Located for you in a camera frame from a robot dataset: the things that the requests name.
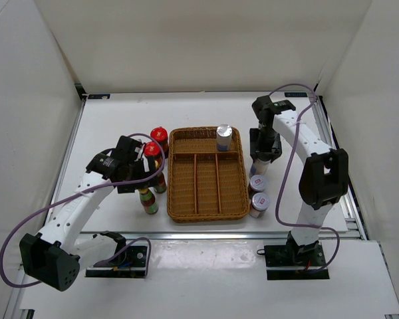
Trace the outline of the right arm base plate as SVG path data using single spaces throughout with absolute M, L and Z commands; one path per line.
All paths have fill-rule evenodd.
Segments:
M 313 253 L 294 259 L 285 245 L 265 245 L 256 251 L 265 258 L 267 280 L 328 280 L 327 269 L 318 271 L 326 264 L 321 244 Z

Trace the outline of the silver cap white shaker front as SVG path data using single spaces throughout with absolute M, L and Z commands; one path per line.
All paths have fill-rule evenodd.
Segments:
M 265 175 L 270 163 L 271 161 L 262 161 L 259 158 L 253 160 L 249 169 L 249 177 L 253 177 L 254 175 Z

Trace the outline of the silver cap white shaker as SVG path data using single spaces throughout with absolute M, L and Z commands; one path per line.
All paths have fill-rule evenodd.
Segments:
M 271 161 L 262 161 L 259 158 L 253 160 L 249 169 L 249 177 L 253 177 L 254 175 L 265 175 L 270 163 Z
M 228 124 L 221 124 L 216 129 L 216 148 L 221 152 L 231 148 L 233 128 Z

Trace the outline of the dark spice jar white lid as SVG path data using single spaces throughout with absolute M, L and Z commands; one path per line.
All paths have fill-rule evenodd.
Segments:
M 267 188 L 267 180 L 263 175 L 251 176 L 248 184 L 248 194 L 251 199 L 256 193 L 263 193 Z

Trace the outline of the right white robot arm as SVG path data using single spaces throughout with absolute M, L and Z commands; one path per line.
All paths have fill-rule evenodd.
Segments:
M 291 147 L 289 160 L 297 156 L 303 164 L 299 180 L 301 209 L 295 223 L 285 223 L 291 228 L 285 257 L 299 266 L 317 251 L 319 232 L 328 212 L 348 190 L 348 154 L 318 138 L 289 100 L 274 102 L 268 95 L 260 96 L 252 109 L 259 125 L 249 131 L 253 160 L 250 173 L 264 173 L 281 157 L 283 140 Z

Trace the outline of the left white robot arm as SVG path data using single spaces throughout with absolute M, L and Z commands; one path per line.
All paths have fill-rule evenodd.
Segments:
M 74 194 L 59 203 L 59 211 L 36 235 L 19 243 L 25 274 L 58 291 L 67 290 L 79 272 L 90 267 L 126 270 L 136 259 L 126 238 L 103 231 L 78 243 L 82 229 L 113 192 L 134 193 L 158 183 L 165 154 L 146 155 L 138 136 L 120 136 L 115 147 L 96 154 L 86 167 Z

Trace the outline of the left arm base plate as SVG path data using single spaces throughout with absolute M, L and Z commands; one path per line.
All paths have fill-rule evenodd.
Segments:
M 86 278 L 145 279 L 148 275 L 152 244 L 146 237 L 130 241 L 121 255 L 105 266 L 85 270 Z

